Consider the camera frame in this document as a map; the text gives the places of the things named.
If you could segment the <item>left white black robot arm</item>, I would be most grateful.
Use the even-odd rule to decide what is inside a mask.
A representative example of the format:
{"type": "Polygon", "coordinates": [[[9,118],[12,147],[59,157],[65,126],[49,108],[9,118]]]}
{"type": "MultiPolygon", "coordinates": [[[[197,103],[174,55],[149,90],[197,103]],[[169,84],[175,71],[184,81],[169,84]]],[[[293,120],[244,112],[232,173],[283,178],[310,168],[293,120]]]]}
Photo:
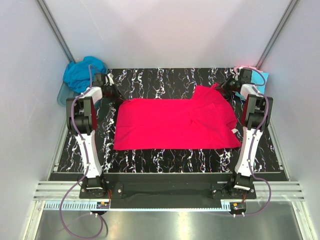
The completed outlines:
{"type": "Polygon", "coordinates": [[[95,143],[98,127],[95,104],[103,98],[120,103],[124,101],[112,73],[96,73],[94,81],[84,92],[66,100],[67,128],[75,136],[84,166],[81,192],[97,198],[103,198],[108,193],[95,143]]]}

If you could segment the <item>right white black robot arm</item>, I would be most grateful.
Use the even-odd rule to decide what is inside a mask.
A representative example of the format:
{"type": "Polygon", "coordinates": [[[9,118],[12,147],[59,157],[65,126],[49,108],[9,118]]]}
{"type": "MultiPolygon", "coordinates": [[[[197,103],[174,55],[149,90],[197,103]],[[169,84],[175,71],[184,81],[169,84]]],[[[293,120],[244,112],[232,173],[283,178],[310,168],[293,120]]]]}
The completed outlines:
{"type": "Polygon", "coordinates": [[[273,107],[273,98],[266,96],[258,87],[266,85],[266,78],[254,67],[240,66],[234,69],[235,75],[227,78],[216,89],[223,96],[238,93],[245,99],[244,109],[240,118],[243,127],[243,139],[239,158],[232,177],[226,185],[213,191],[213,195],[242,199],[253,194],[254,181],[267,181],[254,174],[254,161],[260,139],[267,129],[273,107]]]}

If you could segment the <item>red t shirt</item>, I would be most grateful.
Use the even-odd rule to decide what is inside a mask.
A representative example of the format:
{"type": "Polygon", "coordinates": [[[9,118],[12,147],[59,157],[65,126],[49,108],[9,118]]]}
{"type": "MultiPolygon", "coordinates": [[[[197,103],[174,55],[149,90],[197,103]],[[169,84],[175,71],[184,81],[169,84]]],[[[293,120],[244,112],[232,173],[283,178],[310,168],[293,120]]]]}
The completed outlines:
{"type": "Polygon", "coordinates": [[[190,99],[124,101],[118,110],[114,149],[239,148],[241,143],[233,132],[238,120],[217,87],[198,85],[190,99]]]}

